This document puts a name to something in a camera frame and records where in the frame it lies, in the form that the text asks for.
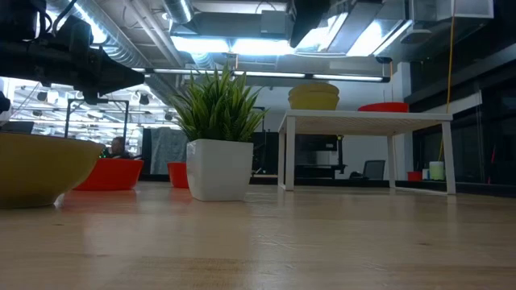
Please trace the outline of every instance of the white table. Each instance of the white table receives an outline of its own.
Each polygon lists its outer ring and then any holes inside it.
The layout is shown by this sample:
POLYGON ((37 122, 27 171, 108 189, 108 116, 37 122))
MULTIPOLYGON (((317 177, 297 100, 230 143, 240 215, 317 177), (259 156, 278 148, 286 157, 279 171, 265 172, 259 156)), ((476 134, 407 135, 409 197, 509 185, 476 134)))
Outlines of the white table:
POLYGON ((396 188, 394 160, 396 148, 394 148, 393 137, 429 126, 441 125, 443 127, 444 159, 446 160, 447 193, 454 194, 456 185, 450 127, 452 119, 451 114, 287 110, 279 129, 278 185, 285 190, 293 190, 296 134, 371 135, 387 136, 389 187, 396 188))

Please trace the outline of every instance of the green spiky plant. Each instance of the green spiky plant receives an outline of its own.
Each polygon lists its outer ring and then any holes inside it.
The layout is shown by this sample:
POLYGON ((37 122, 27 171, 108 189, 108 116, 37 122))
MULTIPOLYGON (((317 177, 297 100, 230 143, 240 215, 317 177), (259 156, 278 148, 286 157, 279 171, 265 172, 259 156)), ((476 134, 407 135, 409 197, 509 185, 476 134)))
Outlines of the green spiky plant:
POLYGON ((201 84, 194 82, 193 75, 190 80, 187 93, 172 100, 179 114, 177 125, 189 141, 248 142, 267 111, 252 109, 260 90, 251 93, 252 87, 245 87, 246 74, 232 80, 225 66, 222 75, 215 69, 214 75, 206 74, 201 84))

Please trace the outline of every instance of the wooden table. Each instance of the wooden table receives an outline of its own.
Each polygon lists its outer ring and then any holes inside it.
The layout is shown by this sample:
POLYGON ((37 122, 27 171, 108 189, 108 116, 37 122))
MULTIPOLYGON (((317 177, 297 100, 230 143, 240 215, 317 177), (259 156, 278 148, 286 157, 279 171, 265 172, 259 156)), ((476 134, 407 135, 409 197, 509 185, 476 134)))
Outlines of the wooden table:
POLYGON ((396 188, 393 137, 430 126, 443 127, 447 193, 456 193, 451 114, 287 110, 279 129, 278 185, 293 190, 296 134, 387 136, 389 187, 396 188))

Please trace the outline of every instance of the potted plant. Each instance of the potted plant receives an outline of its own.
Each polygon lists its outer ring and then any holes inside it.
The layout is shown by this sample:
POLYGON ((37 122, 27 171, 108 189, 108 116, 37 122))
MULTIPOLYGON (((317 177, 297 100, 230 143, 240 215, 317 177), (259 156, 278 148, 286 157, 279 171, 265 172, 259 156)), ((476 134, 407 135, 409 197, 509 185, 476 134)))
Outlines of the potted plant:
POLYGON ((177 124, 189 139, 186 167, 190 192, 200 201, 241 201, 252 170, 252 133, 266 111, 252 108, 259 90, 246 88, 246 74, 193 76, 186 93, 173 99, 177 124))

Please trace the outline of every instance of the white square pot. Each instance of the white square pot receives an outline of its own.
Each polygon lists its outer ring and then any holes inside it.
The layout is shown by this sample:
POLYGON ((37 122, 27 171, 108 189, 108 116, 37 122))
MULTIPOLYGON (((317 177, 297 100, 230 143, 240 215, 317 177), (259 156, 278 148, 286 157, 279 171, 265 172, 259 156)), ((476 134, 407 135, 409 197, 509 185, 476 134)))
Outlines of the white square pot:
POLYGON ((198 139, 186 145, 192 197, 200 201, 242 201, 252 170, 252 143, 198 139))

